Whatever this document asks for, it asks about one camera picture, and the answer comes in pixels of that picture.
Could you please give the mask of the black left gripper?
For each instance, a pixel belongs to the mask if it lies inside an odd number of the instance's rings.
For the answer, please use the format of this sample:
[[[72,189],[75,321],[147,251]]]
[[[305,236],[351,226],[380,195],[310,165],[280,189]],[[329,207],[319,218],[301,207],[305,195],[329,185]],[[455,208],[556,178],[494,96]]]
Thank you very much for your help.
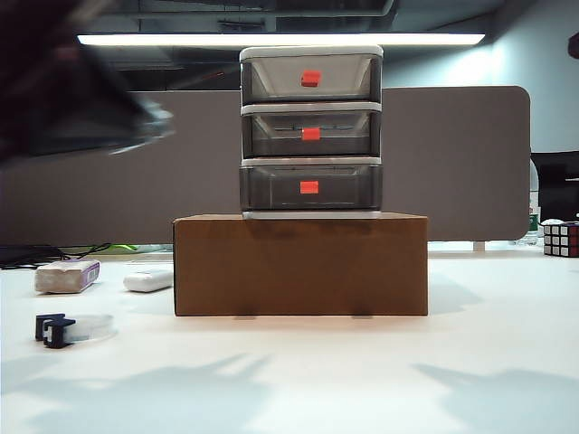
[[[124,127],[117,127],[111,143],[105,146],[109,156],[131,152],[151,145],[175,132],[173,114],[151,99],[137,99],[138,113],[131,115]]]

